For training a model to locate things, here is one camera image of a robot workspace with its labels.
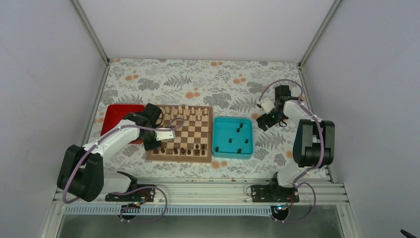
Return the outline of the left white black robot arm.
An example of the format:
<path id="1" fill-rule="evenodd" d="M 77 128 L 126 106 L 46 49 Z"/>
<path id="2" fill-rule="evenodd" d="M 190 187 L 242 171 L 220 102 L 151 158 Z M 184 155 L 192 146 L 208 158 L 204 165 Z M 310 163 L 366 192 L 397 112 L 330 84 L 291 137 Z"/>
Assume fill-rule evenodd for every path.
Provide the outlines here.
<path id="1" fill-rule="evenodd" d="M 64 153 L 57 178 L 66 204 L 77 199 L 87 202 L 101 194 L 118 193 L 124 200 L 133 200 L 138 194 L 133 176 L 126 172 L 113 174 L 104 171 L 105 161 L 125 145 L 142 140 L 146 149 L 161 146 L 156 130 L 162 110 L 148 103 L 141 112 L 128 113 L 106 134 L 83 146 L 71 145 Z"/>

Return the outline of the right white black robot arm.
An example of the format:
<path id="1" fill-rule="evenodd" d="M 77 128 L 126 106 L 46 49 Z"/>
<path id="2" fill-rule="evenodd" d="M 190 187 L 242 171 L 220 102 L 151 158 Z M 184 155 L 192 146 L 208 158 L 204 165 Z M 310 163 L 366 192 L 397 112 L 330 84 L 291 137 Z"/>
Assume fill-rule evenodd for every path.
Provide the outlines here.
<path id="1" fill-rule="evenodd" d="M 330 165 L 334 158 L 335 124 L 309 111 L 302 97 L 293 97 L 289 86 L 274 89 L 274 101 L 261 99 L 258 106 L 265 113 L 257 119 L 263 131 L 276 124 L 286 126 L 290 120 L 296 127 L 292 150 L 293 161 L 276 172 L 267 185 L 252 185 L 253 202 L 298 202 L 299 180 L 309 172 Z"/>

